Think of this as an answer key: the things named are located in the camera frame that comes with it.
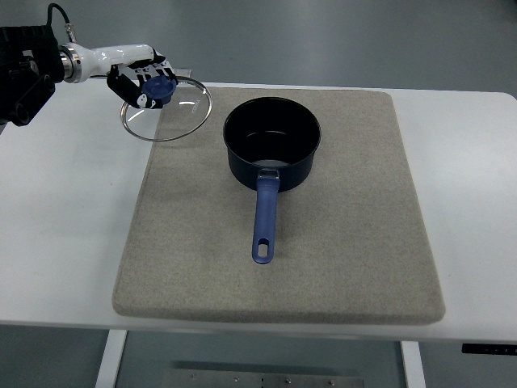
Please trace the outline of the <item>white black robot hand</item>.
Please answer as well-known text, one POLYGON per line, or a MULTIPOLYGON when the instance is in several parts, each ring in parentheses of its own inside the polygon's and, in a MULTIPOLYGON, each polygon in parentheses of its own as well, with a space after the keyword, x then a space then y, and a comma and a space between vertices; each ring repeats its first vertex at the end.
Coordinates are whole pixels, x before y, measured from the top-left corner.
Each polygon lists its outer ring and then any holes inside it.
POLYGON ((179 84, 166 57, 147 44, 88 49, 68 43, 59 51, 66 82, 105 77, 108 87, 133 108, 163 108, 179 84))

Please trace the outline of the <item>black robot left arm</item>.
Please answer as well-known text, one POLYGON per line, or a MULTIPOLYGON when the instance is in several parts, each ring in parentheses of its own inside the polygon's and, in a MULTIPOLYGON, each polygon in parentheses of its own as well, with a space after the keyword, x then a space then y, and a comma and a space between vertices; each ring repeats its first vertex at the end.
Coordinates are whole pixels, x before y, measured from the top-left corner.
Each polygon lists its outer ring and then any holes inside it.
POLYGON ((53 12, 61 13, 69 40, 75 41, 69 17, 51 3, 43 25, 1 28, 1 127, 29 124, 53 96, 56 85, 74 75, 74 60, 53 32, 53 12))

